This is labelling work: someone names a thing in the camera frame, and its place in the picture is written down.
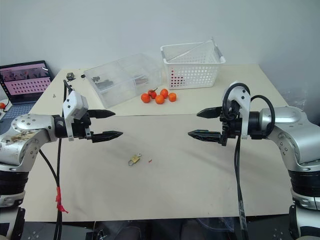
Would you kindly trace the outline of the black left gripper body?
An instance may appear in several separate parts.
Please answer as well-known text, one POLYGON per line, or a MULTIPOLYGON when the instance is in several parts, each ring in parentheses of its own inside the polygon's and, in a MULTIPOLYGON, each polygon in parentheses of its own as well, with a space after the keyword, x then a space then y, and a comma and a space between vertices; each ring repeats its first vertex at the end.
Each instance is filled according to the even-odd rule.
POLYGON ((72 133, 74 138, 79 139, 92 139, 92 134, 90 130, 91 125, 90 115, 86 112, 80 119, 73 119, 72 133))

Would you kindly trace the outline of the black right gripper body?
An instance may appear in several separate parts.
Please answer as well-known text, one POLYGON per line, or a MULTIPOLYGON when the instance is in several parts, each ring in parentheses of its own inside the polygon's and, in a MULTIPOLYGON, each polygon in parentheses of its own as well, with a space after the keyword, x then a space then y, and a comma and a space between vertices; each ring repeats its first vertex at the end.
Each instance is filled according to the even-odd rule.
POLYGON ((240 118, 240 105, 232 100, 227 105, 227 114, 224 108, 221 110, 219 120, 222 122, 222 133, 220 141, 222 146, 227 145, 228 139, 235 139, 236 136, 241 135, 242 119, 240 118))

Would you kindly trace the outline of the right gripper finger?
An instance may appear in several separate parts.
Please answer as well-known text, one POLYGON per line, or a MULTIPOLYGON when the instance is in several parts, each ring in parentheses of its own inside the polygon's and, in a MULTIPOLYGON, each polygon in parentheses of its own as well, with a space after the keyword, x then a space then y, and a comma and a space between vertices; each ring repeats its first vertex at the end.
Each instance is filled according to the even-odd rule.
POLYGON ((208 107, 196 114, 197 117, 206 118, 206 119, 214 119, 220 117, 222 112, 222 107, 208 107))
POLYGON ((221 133, 217 131, 209 131, 203 129, 196 129, 187 133, 190 137, 203 142, 212 142, 221 144, 221 133))

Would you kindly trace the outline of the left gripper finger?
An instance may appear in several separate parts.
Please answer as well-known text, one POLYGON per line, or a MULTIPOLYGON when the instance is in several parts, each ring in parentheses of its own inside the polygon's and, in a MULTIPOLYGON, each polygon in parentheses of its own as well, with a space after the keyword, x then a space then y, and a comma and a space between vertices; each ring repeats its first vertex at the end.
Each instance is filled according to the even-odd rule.
POLYGON ((115 130, 104 131, 102 133, 97 134, 91 132, 91 141, 92 143, 107 142, 120 137, 122 134, 123 132, 115 130))
POLYGON ((90 118, 105 119, 115 115, 114 112, 106 109, 89 109, 87 111, 90 118))

